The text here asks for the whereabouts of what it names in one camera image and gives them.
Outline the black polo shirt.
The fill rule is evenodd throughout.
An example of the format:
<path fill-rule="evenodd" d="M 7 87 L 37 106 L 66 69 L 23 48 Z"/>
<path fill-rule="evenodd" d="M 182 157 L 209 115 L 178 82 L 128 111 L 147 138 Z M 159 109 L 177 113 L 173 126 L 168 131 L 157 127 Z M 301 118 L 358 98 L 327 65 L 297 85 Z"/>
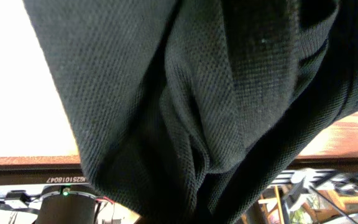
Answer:
<path fill-rule="evenodd" d="M 26 1 L 99 193 L 233 223 L 358 111 L 358 1 Z"/>

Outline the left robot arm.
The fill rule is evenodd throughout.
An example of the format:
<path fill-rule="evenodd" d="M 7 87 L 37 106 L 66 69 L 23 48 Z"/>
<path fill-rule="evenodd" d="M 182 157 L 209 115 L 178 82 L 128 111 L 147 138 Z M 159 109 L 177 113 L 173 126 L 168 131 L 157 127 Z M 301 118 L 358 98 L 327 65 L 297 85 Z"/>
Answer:
<path fill-rule="evenodd" d="M 35 224 L 92 224 L 97 197 L 89 185 L 45 187 Z"/>

